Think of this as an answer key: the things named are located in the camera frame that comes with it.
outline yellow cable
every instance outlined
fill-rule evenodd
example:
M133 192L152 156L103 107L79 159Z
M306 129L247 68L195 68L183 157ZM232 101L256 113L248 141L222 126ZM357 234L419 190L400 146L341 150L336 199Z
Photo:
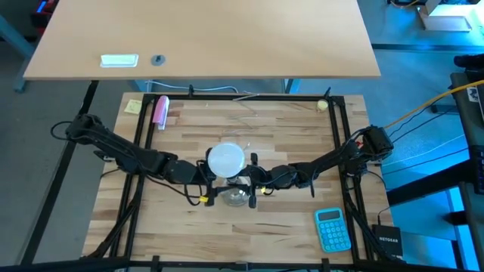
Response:
M419 0L415 0L413 1L412 3L408 4L408 5L397 5L395 3L393 3L393 1L390 1L390 3L392 3L393 6L397 7L397 8L409 8L411 7L412 5L415 5L418 3Z
M450 91L446 91L445 93L443 94L440 94L440 95L437 95L436 97L430 99L429 101L425 102L424 104L422 104L421 106L419 106L417 109L415 110L412 110L410 113L407 113L405 114L404 116L400 117L399 119L397 119L396 121L394 121L393 123L387 125L385 128L389 128L393 125L395 125L396 123L398 122L401 122L402 120L405 120L406 118L408 118L410 115L416 113L418 110L421 110L423 109L424 107L427 107L429 106L430 104L432 104L433 102L435 102L436 100L442 98L442 97L445 97L449 94L454 94L455 92L458 92L458 91L462 91L462 90L465 90L469 87L474 87L474 86L478 86L478 85L482 85L484 84L484 80L479 80L477 82L472 82L472 83L469 83L467 85L464 85L464 86L461 86L461 87L457 87L457 88L453 88L452 90Z

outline calculator display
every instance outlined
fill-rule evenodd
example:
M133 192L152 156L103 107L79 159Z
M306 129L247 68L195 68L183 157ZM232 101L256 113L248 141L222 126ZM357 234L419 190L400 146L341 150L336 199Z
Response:
M340 217L340 212L333 211L333 212L321 212L318 214L319 221L330 220L330 219L337 219Z

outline yellow clamp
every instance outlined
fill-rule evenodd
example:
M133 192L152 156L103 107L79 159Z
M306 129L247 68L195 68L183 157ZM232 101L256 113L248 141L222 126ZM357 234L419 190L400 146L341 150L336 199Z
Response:
M201 197L199 197L198 199L200 200L200 202L203 202L203 203L207 203L207 202L209 202L209 198L208 198L208 197L206 197L206 196L201 196Z

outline gray floor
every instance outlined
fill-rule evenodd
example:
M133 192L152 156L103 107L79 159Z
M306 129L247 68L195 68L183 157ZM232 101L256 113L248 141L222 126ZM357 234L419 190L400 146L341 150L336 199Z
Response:
M414 11L385 8L384 1L358 1L372 42L417 44L484 45L479 31L471 33L424 32ZM373 80L303 80L301 93L322 93L328 86L333 94L363 94L370 121L386 125L424 101L444 92L449 74L459 71L452 63L456 53L416 53L376 51L382 77ZM16 94L11 85L22 59L5 43L0 43L0 265L14 264L39 212L57 158L64 145L51 138L49 128L56 122L72 119L80 107L88 82L30 82L25 94ZM187 85L193 82L174 82ZM202 87L236 85L241 91L274 92L280 82L210 81L195 82ZM130 91L126 82L101 82L90 113L113 127L122 94ZM425 113L406 129L431 117ZM443 116L403 138L385 164L427 152L462 134L458 116ZM459 150L463 138L418 158L384 166L383 172L423 162ZM77 147L57 205L42 240L37 262L78 258L98 188L103 163L94 158L91 147ZM388 187L397 187L465 159L465 153L385 175ZM449 212L445 194L437 194L392 209L394 221L406 232L405 258L412 263L452 267L447 246L441 239L452 239L455 231L441 216ZM430 243L422 236L433 236ZM440 248L444 253L424 255L416 249Z

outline black box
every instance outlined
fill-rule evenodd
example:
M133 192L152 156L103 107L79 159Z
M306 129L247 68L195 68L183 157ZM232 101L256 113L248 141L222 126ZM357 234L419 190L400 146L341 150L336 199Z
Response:
M371 226L380 245L391 255L401 258L403 256L402 236L400 228L374 224Z

